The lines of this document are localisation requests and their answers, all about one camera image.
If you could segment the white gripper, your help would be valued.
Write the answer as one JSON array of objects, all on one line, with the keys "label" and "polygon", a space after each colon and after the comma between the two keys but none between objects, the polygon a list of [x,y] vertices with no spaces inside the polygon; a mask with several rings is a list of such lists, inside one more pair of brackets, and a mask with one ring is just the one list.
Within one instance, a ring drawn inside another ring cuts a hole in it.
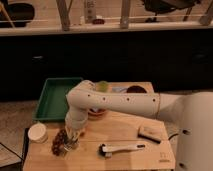
[{"label": "white gripper", "polygon": [[85,134],[85,129],[73,130],[71,127],[65,127],[68,139],[72,142],[76,141],[80,136]]}]

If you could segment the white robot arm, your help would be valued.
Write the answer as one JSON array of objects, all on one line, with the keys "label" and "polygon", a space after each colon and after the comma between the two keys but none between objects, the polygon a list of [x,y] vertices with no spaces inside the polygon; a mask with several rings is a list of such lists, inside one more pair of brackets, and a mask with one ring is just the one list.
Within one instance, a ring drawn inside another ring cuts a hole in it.
[{"label": "white robot arm", "polygon": [[66,99],[65,124],[71,140],[85,127],[89,108],[170,121],[179,125],[175,171],[213,171],[213,92],[99,92],[93,82],[83,80],[71,88]]}]

